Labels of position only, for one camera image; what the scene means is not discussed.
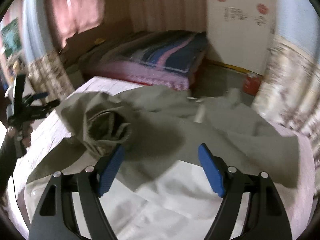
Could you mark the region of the person's left hand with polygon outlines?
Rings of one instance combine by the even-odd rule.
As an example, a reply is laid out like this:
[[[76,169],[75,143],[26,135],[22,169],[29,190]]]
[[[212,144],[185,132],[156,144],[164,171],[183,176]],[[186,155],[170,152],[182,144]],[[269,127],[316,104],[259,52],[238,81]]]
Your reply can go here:
[[[29,148],[31,146],[31,133],[33,132],[32,124],[34,121],[24,122],[22,125],[22,144],[25,148]],[[7,135],[10,138],[17,137],[19,135],[19,131],[14,126],[9,126],[7,129]]]

